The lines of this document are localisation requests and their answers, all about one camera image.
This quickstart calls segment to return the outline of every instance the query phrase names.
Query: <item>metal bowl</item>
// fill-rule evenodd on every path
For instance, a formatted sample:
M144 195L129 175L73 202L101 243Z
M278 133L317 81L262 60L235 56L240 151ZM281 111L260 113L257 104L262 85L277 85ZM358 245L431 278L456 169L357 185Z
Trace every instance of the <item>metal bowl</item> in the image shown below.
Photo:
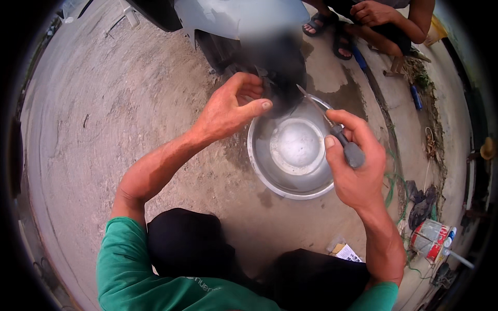
M329 131L323 115L306 101L281 118L255 118L249 127L248 153L256 175L285 198L309 200L327 193L334 188L323 142Z

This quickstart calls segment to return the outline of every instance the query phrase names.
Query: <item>hand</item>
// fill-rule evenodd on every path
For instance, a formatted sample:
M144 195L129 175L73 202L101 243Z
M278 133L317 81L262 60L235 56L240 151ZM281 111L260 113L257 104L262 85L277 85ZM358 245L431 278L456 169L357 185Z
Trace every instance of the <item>hand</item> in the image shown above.
M363 25L372 27L393 22L398 12L377 1L362 1L351 8L350 14Z
M385 170L385 149L377 141L367 122L344 110L328 110L327 117L344 124L344 135L365 153L365 163L353 170L344 159L344 149L339 140L325 137L327 162L334 176L334 188L339 199L357 212L381 203L382 179Z
M259 99L261 94L260 78L237 72L213 93L191 131L208 143L233 135L252 118L271 109L272 102ZM244 96L255 100L248 102Z

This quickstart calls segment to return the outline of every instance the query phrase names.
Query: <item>motorcycle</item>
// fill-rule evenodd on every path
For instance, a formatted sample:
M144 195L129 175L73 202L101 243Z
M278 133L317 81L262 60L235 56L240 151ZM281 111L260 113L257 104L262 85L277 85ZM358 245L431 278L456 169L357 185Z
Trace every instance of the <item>motorcycle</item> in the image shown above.
M310 19L300 0L127 0L166 32L184 29L218 75L262 78L270 117L293 111L306 89L301 25Z

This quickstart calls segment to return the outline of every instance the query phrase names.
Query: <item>black cloth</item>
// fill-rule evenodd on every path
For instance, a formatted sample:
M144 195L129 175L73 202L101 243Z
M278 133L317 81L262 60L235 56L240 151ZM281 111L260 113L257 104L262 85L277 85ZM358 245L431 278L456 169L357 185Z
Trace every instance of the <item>black cloth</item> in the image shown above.
M214 215L182 208L162 212L147 225L147 247L160 276L232 281L288 311L345 310L364 290L364 263L297 249L284 253L256 282L242 271Z
M354 16L350 14L351 7L357 4L352 0L324 0L325 5L334 9L335 12L340 15L350 19L353 23L357 25L362 25L359 21L355 19ZM411 40L410 38L393 23L387 23L379 26L370 27L373 31L380 33L387 39L396 43L403 53L403 55L410 54Z

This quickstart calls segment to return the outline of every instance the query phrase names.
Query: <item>black sandal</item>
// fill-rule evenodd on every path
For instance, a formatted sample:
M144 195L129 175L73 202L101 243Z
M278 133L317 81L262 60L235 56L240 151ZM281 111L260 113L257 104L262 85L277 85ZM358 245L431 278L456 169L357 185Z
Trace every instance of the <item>black sandal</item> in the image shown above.
M350 60L351 57L353 56L353 44L352 40L353 38L344 31L344 25L346 22L340 21L336 24L336 34L334 36L334 45L332 47L332 50L334 51L334 54L339 57L342 60ZM341 39L346 39L348 43L341 42ZM339 53L339 49L347 50L351 53L350 56L344 56L341 53Z
M322 22L323 26L320 26L319 24L315 23L316 20ZM337 22L337 20L339 20L339 17L334 12L332 12L330 16L325 16L323 14L316 13L311 17L310 21L307 22L307 24L310 25L311 28L315 30L315 33L311 33L308 30L306 30L304 28L304 25L303 25L303 32L305 35L309 37L316 37L317 35L321 34L323 30L327 28L327 26Z

